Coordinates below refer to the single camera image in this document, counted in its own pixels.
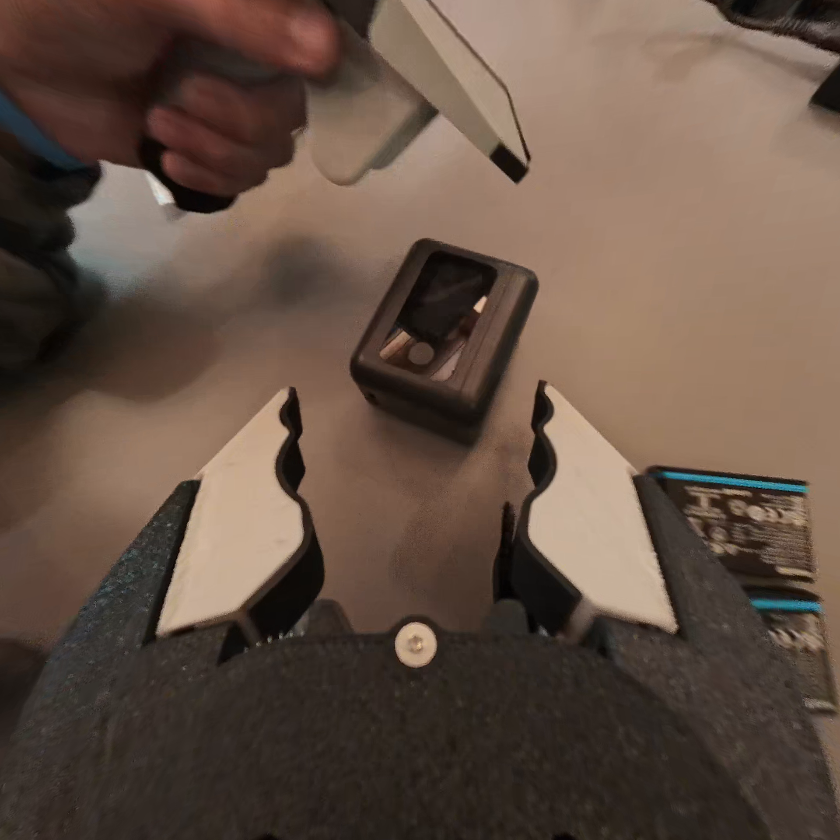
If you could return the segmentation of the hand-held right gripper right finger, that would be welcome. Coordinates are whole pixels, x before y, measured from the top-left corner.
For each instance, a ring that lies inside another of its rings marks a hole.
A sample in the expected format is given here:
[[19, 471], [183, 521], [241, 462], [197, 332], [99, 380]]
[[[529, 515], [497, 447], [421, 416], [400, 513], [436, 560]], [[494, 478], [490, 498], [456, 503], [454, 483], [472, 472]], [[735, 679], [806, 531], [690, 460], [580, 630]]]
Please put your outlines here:
[[636, 487], [638, 470], [552, 384], [534, 394], [508, 573], [529, 630], [582, 644], [599, 620], [678, 636]]

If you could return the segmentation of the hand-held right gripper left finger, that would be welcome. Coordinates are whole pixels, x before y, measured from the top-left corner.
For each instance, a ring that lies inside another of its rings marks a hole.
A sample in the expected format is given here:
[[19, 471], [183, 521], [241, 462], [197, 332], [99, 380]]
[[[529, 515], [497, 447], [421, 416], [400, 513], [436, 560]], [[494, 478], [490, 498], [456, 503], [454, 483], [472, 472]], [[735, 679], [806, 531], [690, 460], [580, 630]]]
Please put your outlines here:
[[283, 388], [198, 473], [158, 638], [231, 625], [246, 646], [266, 644], [318, 598], [325, 570], [300, 493], [302, 431], [297, 390]]

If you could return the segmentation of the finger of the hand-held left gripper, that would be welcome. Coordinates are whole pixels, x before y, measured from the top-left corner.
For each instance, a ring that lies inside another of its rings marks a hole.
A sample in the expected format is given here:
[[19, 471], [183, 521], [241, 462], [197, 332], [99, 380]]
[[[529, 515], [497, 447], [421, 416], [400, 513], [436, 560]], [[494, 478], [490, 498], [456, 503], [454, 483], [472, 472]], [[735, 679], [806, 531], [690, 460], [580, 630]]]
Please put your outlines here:
[[437, 116], [509, 180], [528, 173], [510, 92], [433, 2], [325, 2], [339, 20], [342, 58], [308, 84], [313, 163], [349, 186], [391, 163]]

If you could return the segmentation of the black blue-striped camera battery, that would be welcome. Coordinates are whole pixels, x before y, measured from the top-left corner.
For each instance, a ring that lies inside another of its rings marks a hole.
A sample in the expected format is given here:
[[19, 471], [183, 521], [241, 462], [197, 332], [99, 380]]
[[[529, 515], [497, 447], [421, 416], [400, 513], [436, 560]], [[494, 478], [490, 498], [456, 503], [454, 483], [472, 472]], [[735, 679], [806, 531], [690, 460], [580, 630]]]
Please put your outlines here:
[[816, 581], [807, 481], [666, 465], [646, 473], [731, 573]]
[[821, 597], [805, 584], [747, 584], [744, 591], [773, 644], [789, 661], [805, 708], [838, 714], [838, 694]]

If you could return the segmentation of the black battery charging case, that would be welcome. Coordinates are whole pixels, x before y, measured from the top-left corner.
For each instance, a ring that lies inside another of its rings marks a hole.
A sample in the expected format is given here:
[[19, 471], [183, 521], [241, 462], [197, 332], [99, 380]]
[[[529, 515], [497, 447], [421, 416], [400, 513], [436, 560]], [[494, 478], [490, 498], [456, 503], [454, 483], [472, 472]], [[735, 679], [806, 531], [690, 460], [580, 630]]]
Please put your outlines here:
[[351, 379], [373, 407], [472, 445], [538, 291], [530, 269], [420, 239], [351, 356]]

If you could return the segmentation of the person's left hand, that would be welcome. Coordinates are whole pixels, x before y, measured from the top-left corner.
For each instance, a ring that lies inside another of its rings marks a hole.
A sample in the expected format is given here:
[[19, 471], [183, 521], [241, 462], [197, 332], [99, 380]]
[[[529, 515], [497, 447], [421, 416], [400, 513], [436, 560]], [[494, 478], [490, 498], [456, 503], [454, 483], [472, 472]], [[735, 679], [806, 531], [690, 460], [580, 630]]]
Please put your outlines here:
[[[2, 2], [1, 36], [2, 90], [73, 158], [139, 167], [150, 137], [173, 182], [223, 197], [291, 160], [306, 120], [300, 79], [340, 58], [338, 26], [311, 2]], [[158, 64], [181, 36], [286, 77], [247, 90], [195, 75], [154, 104]]]

